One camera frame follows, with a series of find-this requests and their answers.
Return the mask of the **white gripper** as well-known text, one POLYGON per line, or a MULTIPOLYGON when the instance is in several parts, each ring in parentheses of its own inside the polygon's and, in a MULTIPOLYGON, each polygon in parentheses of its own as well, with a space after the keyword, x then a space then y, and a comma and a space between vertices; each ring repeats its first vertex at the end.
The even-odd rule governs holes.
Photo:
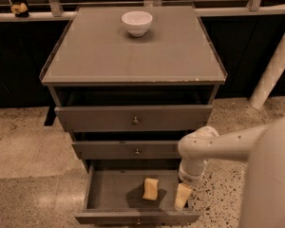
POLYGON ((181 211, 192 194, 189 185, 195 185, 204 176, 208 161, 189 161, 182 159, 179 168, 179 178, 182 182, 178 185, 174 208, 181 211))

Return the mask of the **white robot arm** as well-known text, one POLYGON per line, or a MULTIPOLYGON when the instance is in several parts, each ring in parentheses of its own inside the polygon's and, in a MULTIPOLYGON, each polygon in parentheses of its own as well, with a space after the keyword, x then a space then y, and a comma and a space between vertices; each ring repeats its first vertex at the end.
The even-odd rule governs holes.
POLYGON ((285 117, 225 135, 205 126, 183 137, 178 151, 179 177, 188 185, 202 174, 199 161, 247 162, 239 228, 285 228, 285 117))

